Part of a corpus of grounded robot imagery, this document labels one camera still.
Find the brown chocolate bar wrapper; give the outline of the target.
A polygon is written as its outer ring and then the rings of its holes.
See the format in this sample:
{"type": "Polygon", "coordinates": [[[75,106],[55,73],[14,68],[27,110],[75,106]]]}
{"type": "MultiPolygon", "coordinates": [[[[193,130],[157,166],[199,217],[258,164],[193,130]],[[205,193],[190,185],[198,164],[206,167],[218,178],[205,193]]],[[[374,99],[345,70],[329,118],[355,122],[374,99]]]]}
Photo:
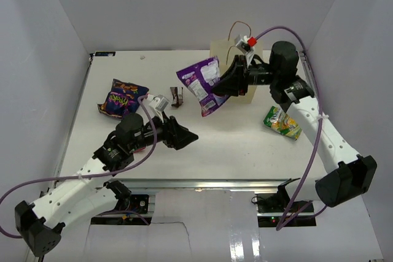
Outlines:
{"type": "Polygon", "coordinates": [[[184,102],[183,87],[171,87],[170,91],[173,97],[171,106],[179,108],[184,102]]]}

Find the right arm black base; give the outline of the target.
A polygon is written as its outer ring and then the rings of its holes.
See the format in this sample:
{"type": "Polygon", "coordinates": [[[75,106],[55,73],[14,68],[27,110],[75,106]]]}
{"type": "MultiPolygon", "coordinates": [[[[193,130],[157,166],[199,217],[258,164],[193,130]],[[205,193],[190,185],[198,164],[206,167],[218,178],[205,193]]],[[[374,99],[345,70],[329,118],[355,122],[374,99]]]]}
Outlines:
{"type": "MultiPolygon", "coordinates": [[[[257,193],[251,203],[256,205],[259,228],[275,228],[290,201],[285,184],[278,186],[275,193],[257,193]]],[[[288,222],[287,227],[316,226],[314,207],[310,204],[304,211],[288,222]]]]}

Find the dark blue Kroks chip bag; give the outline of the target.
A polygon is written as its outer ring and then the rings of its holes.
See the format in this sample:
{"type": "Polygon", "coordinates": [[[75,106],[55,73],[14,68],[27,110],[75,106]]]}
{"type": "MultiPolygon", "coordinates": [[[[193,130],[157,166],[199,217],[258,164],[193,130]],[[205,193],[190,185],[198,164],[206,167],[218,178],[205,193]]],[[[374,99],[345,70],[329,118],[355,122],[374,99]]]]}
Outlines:
{"type": "Polygon", "coordinates": [[[147,95],[149,88],[118,79],[112,80],[112,87],[105,101],[97,104],[98,112],[108,117],[123,119],[139,108],[138,98],[147,95]]]}

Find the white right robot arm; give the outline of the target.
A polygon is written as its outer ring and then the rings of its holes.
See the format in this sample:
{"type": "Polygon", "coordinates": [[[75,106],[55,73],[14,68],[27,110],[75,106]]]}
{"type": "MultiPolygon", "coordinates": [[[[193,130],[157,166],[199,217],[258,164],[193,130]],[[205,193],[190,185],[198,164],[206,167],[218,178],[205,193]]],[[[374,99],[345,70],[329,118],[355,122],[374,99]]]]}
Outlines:
{"type": "Polygon", "coordinates": [[[236,42],[241,54],[235,55],[213,93],[244,96],[250,85],[268,85],[275,103],[298,123],[322,160],[326,175],[314,185],[317,199],[327,207],[336,207],[366,193],[377,163],[372,156],[362,156],[352,148],[321,111],[314,91],[297,74],[295,45],[275,42],[266,63],[255,54],[255,43],[255,39],[236,42]]]}

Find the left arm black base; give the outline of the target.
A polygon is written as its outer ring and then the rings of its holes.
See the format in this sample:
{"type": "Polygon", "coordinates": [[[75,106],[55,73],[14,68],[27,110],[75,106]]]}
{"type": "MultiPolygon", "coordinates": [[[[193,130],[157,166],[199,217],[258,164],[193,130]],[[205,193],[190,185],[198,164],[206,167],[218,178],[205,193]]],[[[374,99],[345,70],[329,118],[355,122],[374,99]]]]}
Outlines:
{"type": "Polygon", "coordinates": [[[104,184],[106,190],[111,190],[114,193],[116,204],[113,209],[106,210],[98,216],[107,215],[123,215],[125,218],[130,218],[133,215],[138,216],[145,224],[149,223],[142,217],[142,214],[147,214],[149,211],[149,199],[147,194],[134,195],[122,182],[113,181],[104,184]]]}

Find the beige paper bag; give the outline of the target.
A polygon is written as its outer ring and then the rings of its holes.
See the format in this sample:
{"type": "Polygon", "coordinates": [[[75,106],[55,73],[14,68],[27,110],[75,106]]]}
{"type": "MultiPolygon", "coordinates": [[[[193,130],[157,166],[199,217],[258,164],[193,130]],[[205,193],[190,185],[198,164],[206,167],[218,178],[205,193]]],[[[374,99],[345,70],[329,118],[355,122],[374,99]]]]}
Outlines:
{"type": "Polygon", "coordinates": [[[263,47],[252,37],[252,27],[245,21],[235,21],[226,38],[210,41],[210,56],[219,62],[219,81],[212,92],[218,97],[228,96],[240,104],[250,104],[256,86],[251,85],[251,70],[262,62],[263,47]],[[247,34],[232,34],[237,24],[248,28],[247,34]]]}

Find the aluminium table front rail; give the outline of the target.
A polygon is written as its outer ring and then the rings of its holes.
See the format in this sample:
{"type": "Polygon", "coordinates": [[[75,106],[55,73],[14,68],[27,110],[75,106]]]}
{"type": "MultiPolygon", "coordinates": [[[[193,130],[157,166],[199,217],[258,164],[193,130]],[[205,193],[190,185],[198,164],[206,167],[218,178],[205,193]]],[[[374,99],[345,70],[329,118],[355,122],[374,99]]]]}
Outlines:
{"type": "Polygon", "coordinates": [[[118,180],[132,190],[263,190],[274,189],[282,183],[296,179],[112,179],[118,180]]]}

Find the green yellow Fox's candy bag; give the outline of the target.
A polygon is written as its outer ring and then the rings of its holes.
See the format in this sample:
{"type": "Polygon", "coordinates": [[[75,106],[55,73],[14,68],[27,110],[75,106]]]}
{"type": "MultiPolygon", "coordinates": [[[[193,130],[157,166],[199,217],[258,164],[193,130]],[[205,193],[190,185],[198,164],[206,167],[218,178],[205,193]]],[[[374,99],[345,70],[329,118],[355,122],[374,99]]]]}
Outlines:
{"type": "Polygon", "coordinates": [[[265,126],[290,139],[297,140],[302,129],[298,123],[288,116],[280,107],[272,106],[263,119],[265,126]]]}

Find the purple snack pouch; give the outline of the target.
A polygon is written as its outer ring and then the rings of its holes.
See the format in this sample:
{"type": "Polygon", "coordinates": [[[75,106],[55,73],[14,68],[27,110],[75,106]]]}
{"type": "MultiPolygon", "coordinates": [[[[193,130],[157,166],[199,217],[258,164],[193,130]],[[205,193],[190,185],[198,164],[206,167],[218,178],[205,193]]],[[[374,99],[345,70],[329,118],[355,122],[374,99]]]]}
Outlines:
{"type": "Polygon", "coordinates": [[[197,98],[202,117],[212,114],[229,99],[228,95],[216,95],[212,92],[220,80],[219,59],[216,56],[181,69],[176,75],[197,98]]]}

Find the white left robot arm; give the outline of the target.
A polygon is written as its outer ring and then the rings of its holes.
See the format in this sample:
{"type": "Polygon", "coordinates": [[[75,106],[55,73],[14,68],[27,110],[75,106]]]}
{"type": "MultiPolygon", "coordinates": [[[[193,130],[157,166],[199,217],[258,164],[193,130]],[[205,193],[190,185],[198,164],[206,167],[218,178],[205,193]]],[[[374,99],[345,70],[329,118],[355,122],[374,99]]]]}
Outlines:
{"type": "Polygon", "coordinates": [[[71,180],[31,203],[17,204],[15,227],[33,255],[42,257],[72,225],[102,212],[127,210],[131,191],[112,178],[133,162],[135,151],[158,142],[180,150],[196,140],[174,116],[154,116],[144,123],[139,114],[127,115],[71,180]]]}

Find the blue label left corner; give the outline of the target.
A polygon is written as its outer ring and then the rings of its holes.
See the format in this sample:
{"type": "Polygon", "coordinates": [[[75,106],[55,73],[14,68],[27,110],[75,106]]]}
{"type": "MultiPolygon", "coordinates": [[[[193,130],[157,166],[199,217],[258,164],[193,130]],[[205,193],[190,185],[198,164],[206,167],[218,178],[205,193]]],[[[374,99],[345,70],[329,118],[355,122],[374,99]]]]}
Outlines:
{"type": "Polygon", "coordinates": [[[112,57],[115,55],[115,51],[99,51],[94,53],[94,57],[112,57]]]}

